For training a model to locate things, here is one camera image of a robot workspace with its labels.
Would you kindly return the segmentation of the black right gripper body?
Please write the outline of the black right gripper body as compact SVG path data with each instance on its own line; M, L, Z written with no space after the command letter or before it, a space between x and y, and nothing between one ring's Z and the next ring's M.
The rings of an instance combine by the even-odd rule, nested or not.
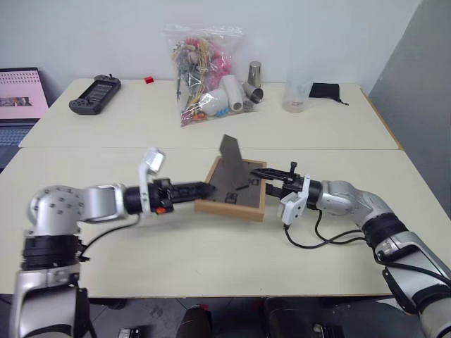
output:
M284 174L281 197L284 198L288 194L298 193L303 190L304 177L295 172L297 162L290 162L290 170Z

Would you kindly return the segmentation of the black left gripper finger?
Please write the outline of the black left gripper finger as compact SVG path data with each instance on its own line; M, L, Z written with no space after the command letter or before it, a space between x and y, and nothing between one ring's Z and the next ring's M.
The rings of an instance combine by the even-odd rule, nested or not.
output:
M213 194L216 188L205 182L185 182L173 184L173 190L179 194Z
M211 193L181 194L181 193L177 192L177 193L174 193L172 196L172 203L173 204L187 203L187 202L195 201L197 199L207 199L210 196L211 196Z

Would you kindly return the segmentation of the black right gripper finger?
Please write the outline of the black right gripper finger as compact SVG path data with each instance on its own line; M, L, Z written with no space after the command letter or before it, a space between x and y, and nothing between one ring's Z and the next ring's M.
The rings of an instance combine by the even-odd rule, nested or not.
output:
M251 170L251 174L265 180L286 180L288 172L273 168L257 168Z
M283 198L288 195L288 192L283 188L275 187L272 184L266 183L265 194L276 198Z

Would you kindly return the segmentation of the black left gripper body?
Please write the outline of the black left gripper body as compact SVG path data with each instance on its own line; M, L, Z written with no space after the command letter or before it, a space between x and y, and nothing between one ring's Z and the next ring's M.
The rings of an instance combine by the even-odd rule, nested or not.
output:
M173 185L168 178L154 180L147 187L149 190L149 206L152 213L162 215L174 211Z

